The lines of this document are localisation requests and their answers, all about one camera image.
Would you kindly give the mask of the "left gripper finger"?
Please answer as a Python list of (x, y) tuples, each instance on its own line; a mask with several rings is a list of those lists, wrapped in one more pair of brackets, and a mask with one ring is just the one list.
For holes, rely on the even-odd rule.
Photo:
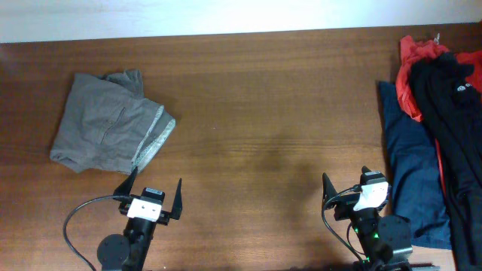
[(114, 196), (129, 196), (132, 190), (134, 181), (138, 174), (138, 168), (135, 167), (130, 175), (114, 190)]
[(183, 210), (183, 203), (182, 203), (182, 179), (178, 180), (178, 185), (176, 188), (172, 209), (169, 214), (170, 219), (179, 220)]

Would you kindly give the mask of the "black t-shirt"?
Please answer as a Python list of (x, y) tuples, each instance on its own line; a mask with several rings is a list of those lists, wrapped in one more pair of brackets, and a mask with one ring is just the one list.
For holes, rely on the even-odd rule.
[(409, 85), (423, 123), (438, 141), (459, 270), (481, 268), (481, 94), (474, 66), (451, 53), (412, 65)]

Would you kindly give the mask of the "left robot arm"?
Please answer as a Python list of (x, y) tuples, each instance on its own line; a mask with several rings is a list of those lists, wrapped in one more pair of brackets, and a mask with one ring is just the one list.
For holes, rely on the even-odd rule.
[(166, 226), (182, 214), (182, 181), (177, 184), (172, 208), (163, 209), (165, 193), (146, 187), (139, 195), (131, 193), (138, 169), (134, 169), (113, 193), (119, 212), (127, 217), (122, 234), (105, 237), (97, 248), (102, 270), (138, 271), (143, 269), (157, 225)]

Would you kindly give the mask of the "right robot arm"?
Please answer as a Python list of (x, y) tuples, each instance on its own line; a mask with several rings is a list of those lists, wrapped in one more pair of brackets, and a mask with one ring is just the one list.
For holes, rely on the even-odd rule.
[[(361, 170), (359, 183), (340, 192), (326, 173), (322, 175), (323, 223), (356, 257), (353, 270), (411, 270), (408, 261), (413, 252), (410, 221), (398, 215), (380, 215), (388, 203), (391, 186), (383, 173), (366, 166)], [(347, 230), (354, 231), (362, 252), (331, 227), (326, 218), (329, 209), (334, 211), (336, 221), (349, 221)]]

